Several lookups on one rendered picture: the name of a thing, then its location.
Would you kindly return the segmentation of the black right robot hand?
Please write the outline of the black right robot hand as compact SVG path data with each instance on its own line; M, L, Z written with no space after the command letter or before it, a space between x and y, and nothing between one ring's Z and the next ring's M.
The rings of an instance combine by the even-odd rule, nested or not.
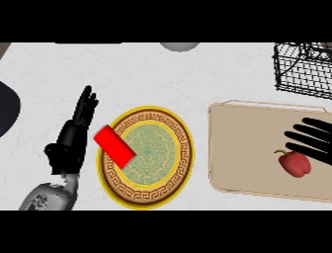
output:
M332 166L332 124L303 118L301 125L294 125L283 135L298 141L285 144L288 149Z

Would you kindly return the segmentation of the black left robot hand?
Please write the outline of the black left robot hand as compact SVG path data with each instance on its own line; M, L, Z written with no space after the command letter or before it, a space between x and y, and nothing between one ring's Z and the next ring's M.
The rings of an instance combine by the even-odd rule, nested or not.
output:
M85 86L79 95L72 119L62 126L56 143L45 146L45 155L53 174L78 174L84 163L87 132L99 101L91 87Z

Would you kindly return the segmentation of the red bell pepper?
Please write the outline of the red bell pepper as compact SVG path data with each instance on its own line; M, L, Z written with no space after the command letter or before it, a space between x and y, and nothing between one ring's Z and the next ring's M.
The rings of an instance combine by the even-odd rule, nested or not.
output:
M295 152L276 150L279 153L278 162L283 171L294 177L301 178L306 174L310 173L312 166L307 157Z

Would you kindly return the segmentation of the beige tray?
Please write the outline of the beige tray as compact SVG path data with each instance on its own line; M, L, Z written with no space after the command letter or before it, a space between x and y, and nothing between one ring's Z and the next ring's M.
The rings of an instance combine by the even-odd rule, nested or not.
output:
M229 101L208 109L209 182L220 192L332 203L332 166L312 160L312 171L292 177L278 158L283 133L314 118L332 124L320 107Z

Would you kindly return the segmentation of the red rectangular block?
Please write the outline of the red rectangular block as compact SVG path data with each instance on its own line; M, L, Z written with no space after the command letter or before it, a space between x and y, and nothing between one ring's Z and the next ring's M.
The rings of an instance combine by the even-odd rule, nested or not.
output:
M94 134L93 139L119 169L124 169L136 158L136 152L115 132L113 128L110 126L105 126Z

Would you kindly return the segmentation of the ornate yellow-rimmed plate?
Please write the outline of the ornate yellow-rimmed plate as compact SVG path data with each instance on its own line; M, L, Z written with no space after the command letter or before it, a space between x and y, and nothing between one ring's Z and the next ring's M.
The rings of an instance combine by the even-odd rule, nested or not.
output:
M136 152L121 169L97 148L96 167L112 200L134 210L162 206L180 193L192 172L195 149L187 126L168 109L143 106L125 112L110 124Z

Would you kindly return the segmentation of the grey round object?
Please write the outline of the grey round object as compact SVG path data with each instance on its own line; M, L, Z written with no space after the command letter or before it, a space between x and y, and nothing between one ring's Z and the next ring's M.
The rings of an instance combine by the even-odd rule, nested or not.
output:
M198 42L162 42L162 47L174 52L186 52L195 49Z

